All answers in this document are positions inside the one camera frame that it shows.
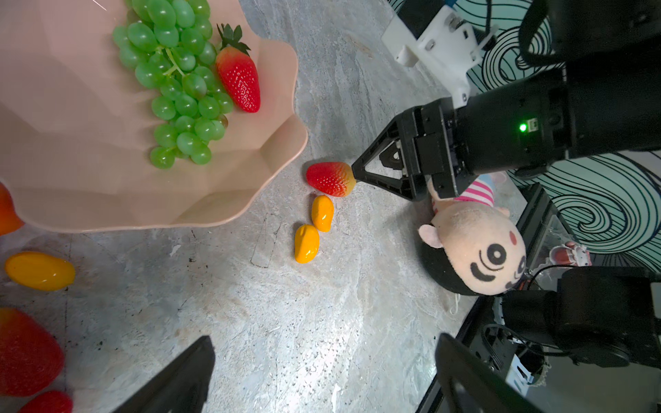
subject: bowl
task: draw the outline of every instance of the bowl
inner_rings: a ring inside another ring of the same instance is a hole
[[[121,66],[112,30],[121,0],[10,0],[0,5],[0,181],[29,224],[68,233],[208,227],[242,214],[294,160],[307,130],[293,111],[298,70],[286,43],[259,38],[237,0],[209,0],[210,21],[240,24],[261,108],[234,109],[204,166],[156,169],[149,152],[158,92]],[[219,42],[214,33],[211,41]]]

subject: doll face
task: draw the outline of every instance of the doll face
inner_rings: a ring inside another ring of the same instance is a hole
[[[471,274],[486,283],[504,283],[504,289],[514,287],[525,270],[525,250],[517,244],[521,241],[509,231],[509,237],[500,241],[477,245],[477,257],[470,263]]]

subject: small yellow mango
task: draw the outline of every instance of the small yellow mango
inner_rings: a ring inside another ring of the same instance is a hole
[[[319,232],[312,225],[301,225],[296,231],[293,244],[296,262],[310,262],[319,251]]]
[[[312,203],[312,223],[315,224],[318,230],[327,233],[331,230],[332,216],[335,209],[332,206],[332,201],[325,195],[317,196]]]
[[[76,270],[68,261],[42,252],[26,251],[5,261],[5,271],[14,281],[42,291],[55,291],[73,283]]]

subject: plush doll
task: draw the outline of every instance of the plush doll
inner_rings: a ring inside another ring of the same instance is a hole
[[[514,287],[525,270],[525,245],[507,209],[496,209],[493,180],[480,175],[458,198],[441,200],[428,182],[435,216],[418,233],[433,248],[444,248],[461,281],[478,294]]]

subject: gray table surface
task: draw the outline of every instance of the gray table surface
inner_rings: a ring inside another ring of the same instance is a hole
[[[203,334],[216,352],[206,412],[412,412],[436,372],[438,333],[455,334],[474,301],[457,306],[419,264],[428,202],[359,184],[334,199],[314,261],[293,260],[293,234],[310,221],[307,165],[351,163],[396,113],[447,93],[389,56],[380,37],[393,11],[383,0],[241,5],[258,35],[298,53],[302,155],[221,227],[70,235],[26,226],[1,237],[0,262],[47,252],[70,260],[77,278],[44,293],[2,272],[0,305],[58,339],[66,367],[52,388],[73,397],[75,412],[111,411]],[[499,194],[520,206],[511,184]],[[27,400],[0,398],[0,411]]]

